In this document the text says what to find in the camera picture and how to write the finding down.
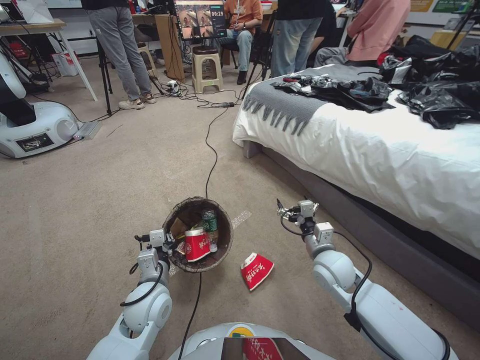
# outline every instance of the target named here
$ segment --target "sneaker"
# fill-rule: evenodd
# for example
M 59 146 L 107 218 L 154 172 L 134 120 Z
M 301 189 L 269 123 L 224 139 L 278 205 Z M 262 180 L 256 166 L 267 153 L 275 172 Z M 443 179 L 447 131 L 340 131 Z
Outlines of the sneaker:
M 120 109 L 125 109 L 125 110 L 128 110 L 128 109 L 140 110 L 140 109 L 143 109 L 145 107 L 145 103 L 140 99 L 125 100 L 125 101 L 120 101 L 118 103 L 118 107 Z
M 236 80 L 237 85 L 243 85 L 247 82 L 247 72 L 246 71 L 240 71 L 238 73 L 238 79 Z
M 148 93 L 144 96 L 141 97 L 141 100 L 144 102 L 144 103 L 148 103 L 148 104 L 155 104 L 157 102 L 157 99 L 154 98 L 154 96 L 152 95 L 152 93 Z

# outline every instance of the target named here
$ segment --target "gray pants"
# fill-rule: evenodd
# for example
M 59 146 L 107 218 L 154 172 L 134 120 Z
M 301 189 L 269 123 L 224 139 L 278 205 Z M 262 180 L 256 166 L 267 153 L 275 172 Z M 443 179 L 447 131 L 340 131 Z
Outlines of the gray pants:
M 272 77 L 305 70 L 321 22 L 321 17 L 275 21 L 271 54 Z
M 250 52 L 252 51 L 252 41 L 254 36 L 248 30 L 238 33 L 236 39 L 234 32 L 230 29 L 226 30 L 226 37 L 219 37 L 213 41 L 213 45 L 218 49 L 218 53 L 222 53 L 222 44 L 233 44 L 236 42 L 240 52 L 238 53 L 238 68 L 240 71 L 248 71 L 250 64 Z
M 347 47 L 324 47 L 318 50 L 315 57 L 315 68 L 329 65 L 347 65 L 355 67 L 372 67 L 378 68 L 377 62 L 375 60 L 361 60 L 361 61 L 352 61 L 347 59 L 349 49 Z
M 321 67 L 329 64 L 345 65 L 347 59 L 346 47 L 324 47 L 318 50 L 315 57 L 315 67 Z
M 128 98 L 136 100 L 140 94 L 149 94 L 152 91 L 152 85 L 135 41 L 134 23 L 130 10 L 127 7 L 106 7 L 87 12 L 96 37 L 105 54 L 116 67 Z

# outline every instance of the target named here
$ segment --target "white bed sheet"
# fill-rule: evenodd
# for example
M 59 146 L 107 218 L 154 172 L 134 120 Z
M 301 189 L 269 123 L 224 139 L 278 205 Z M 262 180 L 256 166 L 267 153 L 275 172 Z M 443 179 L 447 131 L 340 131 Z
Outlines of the white bed sheet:
M 480 259 L 480 125 L 434 129 L 396 102 L 398 93 L 388 101 L 395 109 L 373 114 L 328 103 L 300 136 L 291 135 L 294 121 L 283 132 L 271 115 L 262 121 L 263 109 L 240 109 L 233 141 L 271 148 Z

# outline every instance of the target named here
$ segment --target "plastic bottle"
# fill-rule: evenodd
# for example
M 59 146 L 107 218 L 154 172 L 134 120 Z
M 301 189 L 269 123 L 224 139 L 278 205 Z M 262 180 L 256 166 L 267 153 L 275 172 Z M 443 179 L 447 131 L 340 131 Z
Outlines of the plastic bottle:
M 133 0 L 128 0 L 128 5 L 130 6 L 130 13 L 132 15 L 135 15 L 135 5 Z
M 203 220 L 203 229 L 210 240 L 210 251 L 215 253 L 218 250 L 217 242 L 219 241 L 217 213 L 212 208 L 206 208 L 201 212 L 201 219 Z

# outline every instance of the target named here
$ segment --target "plastic stool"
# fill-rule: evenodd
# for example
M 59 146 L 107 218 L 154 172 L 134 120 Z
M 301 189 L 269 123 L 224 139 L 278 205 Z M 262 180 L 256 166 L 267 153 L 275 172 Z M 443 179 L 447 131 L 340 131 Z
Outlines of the plastic stool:
M 145 53 L 148 56 L 148 60 L 150 61 L 150 66 L 151 66 L 151 70 L 148 70 L 148 73 L 151 72 L 151 75 L 154 78 L 158 79 L 159 77 L 157 75 L 157 68 L 155 67 L 155 63 L 154 63 L 154 59 L 152 58 L 152 54 L 150 54 L 149 47 L 145 46 L 144 43 L 140 43 L 140 44 L 138 44 L 138 52 L 140 54 Z
M 213 62 L 213 69 L 203 72 L 202 64 L 210 60 Z M 193 48 L 192 60 L 192 84 L 196 93 L 204 93 L 204 87 L 217 86 L 219 91 L 224 90 L 224 78 L 220 65 L 219 52 L 214 47 L 197 46 Z

